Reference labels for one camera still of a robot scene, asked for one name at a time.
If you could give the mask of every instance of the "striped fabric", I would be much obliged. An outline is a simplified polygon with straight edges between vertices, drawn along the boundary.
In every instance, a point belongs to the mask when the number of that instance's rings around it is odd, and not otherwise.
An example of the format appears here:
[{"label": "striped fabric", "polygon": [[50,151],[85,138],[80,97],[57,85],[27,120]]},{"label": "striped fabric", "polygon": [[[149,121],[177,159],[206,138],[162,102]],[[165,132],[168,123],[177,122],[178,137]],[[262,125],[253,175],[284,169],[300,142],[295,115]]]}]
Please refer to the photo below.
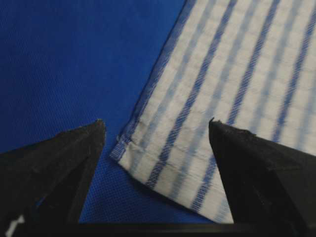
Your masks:
[{"label": "striped fabric", "polygon": [[315,0],[188,0],[111,157],[149,188],[231,223],[208,122],[315,155],[315,24]]}]

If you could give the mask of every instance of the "blue fabric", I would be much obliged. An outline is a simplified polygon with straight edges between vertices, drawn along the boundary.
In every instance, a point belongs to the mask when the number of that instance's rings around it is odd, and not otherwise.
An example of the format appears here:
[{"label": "blue fabric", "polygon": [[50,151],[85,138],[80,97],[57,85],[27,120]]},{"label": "blue fabric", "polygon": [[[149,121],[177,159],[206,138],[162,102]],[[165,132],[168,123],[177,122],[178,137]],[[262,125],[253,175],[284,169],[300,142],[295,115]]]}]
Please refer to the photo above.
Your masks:
[{"label": "blue fabric", "polygon": [[0,152],[100,118],[106,147],[81,222],[207,222],[132,180],[108,154],[183,0],[0,3]]}]

